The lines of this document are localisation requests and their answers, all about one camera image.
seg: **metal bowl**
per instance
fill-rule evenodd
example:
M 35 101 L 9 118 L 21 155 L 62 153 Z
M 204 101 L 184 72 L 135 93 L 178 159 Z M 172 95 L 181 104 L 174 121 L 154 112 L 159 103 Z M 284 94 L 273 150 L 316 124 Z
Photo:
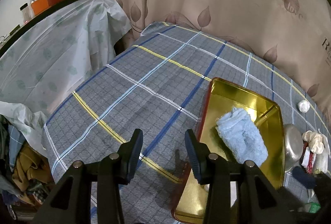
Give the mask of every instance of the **metal bowl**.
M 289 171 L 300 159 L 303 151 L 301 133 L 293 124 L 284 125 L 285 135 L 285 172 Z

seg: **checkered fabric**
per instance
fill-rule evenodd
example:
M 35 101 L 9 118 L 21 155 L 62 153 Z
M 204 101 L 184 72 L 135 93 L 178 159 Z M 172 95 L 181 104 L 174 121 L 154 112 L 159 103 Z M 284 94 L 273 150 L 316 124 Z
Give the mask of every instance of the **checkered fabric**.
M 186 159 L 184 133 L 194 128 L 213 77 L 242 85 L 275 102 L 283 122 L 300 132 L 320 130 L 330 139 L 325 117 L 309 96 L 270 63 L 233 44 L 167 23 L 147 27 L 132 48 L 84 82 L 45 125 L 45 141 L 55 181 L 75 160 L 100 161 L 144 133 L 138 169 L 120 190 L 125 223 L 175 223 L 169 204 Z M 307 99 L 301 114 L 296 104 Z M 291 174 L 284 185 L 302 201 L 307 190 Z M 96 223 L 96 184 L 91 215 Z

